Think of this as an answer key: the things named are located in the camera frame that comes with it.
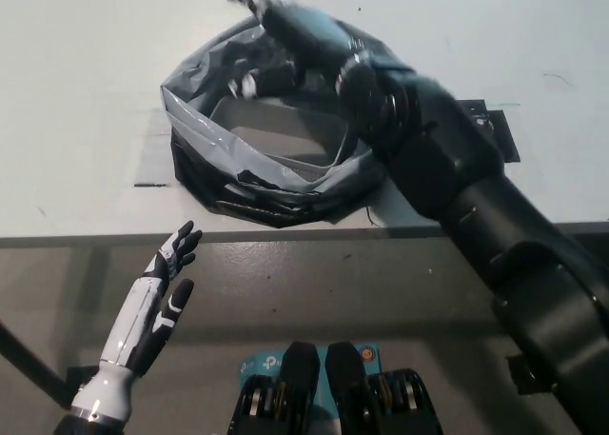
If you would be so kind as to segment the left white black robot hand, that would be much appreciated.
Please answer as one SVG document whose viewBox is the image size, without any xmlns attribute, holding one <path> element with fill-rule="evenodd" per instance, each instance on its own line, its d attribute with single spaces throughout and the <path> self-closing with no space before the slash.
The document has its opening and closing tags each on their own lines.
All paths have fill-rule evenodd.
<svg viewBox="0 0 609 435">
<path fill-rule="evenodd" d="M 190 279 L 171 283 L 196 259 L 203 232 L 184 223 L 155 251 L 141 276 L 131 285 L 100 356 L 102 364 L 130 370 L 142 377 L 165 347 L 194 288 Z"/>
</svg>

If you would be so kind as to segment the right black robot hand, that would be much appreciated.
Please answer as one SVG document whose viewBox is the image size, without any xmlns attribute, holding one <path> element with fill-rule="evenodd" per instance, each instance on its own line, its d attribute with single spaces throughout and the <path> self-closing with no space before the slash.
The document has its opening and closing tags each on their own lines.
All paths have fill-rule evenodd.
<svg viewBox="0 0 609 435">
<path fill-rule="evenodd" d="M 286 54 L 280 66 L 245 74 L 243 96 L 298 88 L 310 72 L 320 75 L 345 104 L 358 107 L 374 96 L 378 84 L 371 64 L 372 48 L 344 22 L 285 0 L 227 1 L 247 8 Z"/>
</svg>

